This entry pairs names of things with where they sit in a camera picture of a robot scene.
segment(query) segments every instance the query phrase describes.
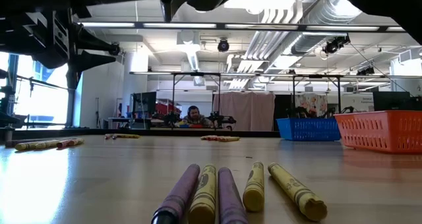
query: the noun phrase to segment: ceiling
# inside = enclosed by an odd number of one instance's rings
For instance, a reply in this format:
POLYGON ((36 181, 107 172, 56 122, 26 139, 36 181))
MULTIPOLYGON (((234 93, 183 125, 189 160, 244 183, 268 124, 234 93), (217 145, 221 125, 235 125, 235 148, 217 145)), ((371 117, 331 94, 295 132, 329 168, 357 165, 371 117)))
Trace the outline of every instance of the ceiling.
MULTIPOLYGON (((304 9, 309 7, 315 0, 304 0, 304 9)), ((132 1, 126 3, 116 3, 110 5, 97 5, 89 8, 92 18, 89 21, 144 21, 163 22, 163 16, 159 0, 132 1)), ((198 13, 192 7, 184 4, 175 15, 173 21, 176 22, 260 22, 263 14, 249 14, 245 9, 225 9, 218 7, 207 13, 198 13)), ((359 15, 352 24, 389 24, 396 23, 386 17, 371 16, 365 13, 359 15)), ((139 35, 144 38, 153 57, 150 57, 150 66, 155 69, 166 65, 180 65, 187 60, 186 53, 178 51, 176 48, 177 33, 180 30, 117 30, 117 29, 97 29, 95 35, 107 41, 110 36, 139 35)), ((197 53, 198 60, 226 62, 230 53, 242 53, 247 50, 254 32, 238 30, 201 30, 200 42, 201 51, 197 53), (226 53, 219 53, 217 50, 220 38, 227 38, 230 43, 230 50, 226 53)), ((389 59, 396 57, 397 53, 386 53, 387 51, 399 52, 407 47, 418 45, 408 34, 350 34, 353 44, 347 45, 328 60, 323 60, 325 56, 320 56, 320 47, 310 53, 308 57, 300 60, 300 67, 296 73, 345 73, 351 67, 357 66, 366 61, 374 59, 375 66, 383 72, 388 72, 389 59)), ((138 49, 136 42, 121 42, 121 47, 125 51, 135 51, 138 49)))

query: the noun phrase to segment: wooden table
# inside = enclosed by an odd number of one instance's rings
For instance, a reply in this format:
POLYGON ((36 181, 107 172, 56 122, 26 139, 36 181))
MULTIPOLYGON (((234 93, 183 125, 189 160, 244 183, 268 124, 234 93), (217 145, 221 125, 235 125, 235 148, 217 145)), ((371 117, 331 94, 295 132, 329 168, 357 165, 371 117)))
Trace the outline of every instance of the wooden table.
MULTIPOLYGON (((65 150, 0 149, 2 223, 149 223, 191 163, 229 167, 240 195, 251 165, 278 162, 328 206, 323 223, 420 223, 422 157, 344 149, 337 142, 191 137, 104 140, 65 150)), ((310 223, 265 170, 265 210, 249 223, 310 223)))

